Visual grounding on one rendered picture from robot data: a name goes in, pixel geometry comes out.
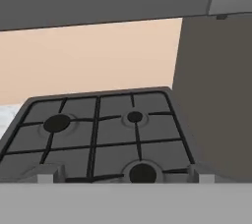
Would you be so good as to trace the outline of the grey hob with black grates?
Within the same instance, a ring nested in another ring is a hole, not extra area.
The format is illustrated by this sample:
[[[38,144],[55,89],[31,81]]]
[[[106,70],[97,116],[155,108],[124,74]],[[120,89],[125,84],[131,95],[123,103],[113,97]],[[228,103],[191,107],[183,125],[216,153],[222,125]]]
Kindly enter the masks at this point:
[[[0,183],[39,164],[64,183],[185,183],[196,162],[168,87],[33,97],[0,140]]]

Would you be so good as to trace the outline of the dark brown tall cupboard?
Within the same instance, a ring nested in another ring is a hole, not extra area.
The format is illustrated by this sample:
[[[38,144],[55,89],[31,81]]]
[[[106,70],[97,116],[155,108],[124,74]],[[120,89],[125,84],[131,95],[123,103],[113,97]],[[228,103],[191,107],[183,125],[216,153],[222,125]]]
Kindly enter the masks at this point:
[[[252,15],[184,19],[172,89],[203,160],[252,182]]]

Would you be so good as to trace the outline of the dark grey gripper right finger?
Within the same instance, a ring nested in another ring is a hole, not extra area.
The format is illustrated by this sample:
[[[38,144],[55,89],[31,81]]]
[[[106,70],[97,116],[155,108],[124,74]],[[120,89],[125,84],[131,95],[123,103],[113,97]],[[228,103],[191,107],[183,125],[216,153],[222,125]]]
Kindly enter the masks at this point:
[[[203,164],[191,164],[188,167],[188,182],[198,184],[234,184],[236,180]]]

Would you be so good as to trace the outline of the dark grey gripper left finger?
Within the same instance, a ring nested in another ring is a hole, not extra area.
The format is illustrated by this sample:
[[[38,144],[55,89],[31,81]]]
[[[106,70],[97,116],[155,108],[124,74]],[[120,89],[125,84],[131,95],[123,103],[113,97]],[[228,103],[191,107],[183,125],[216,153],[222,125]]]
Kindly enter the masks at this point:
[[[65,166],[59,164],[39,164],[19,178],[17,183],[55,184],[65,182]]]

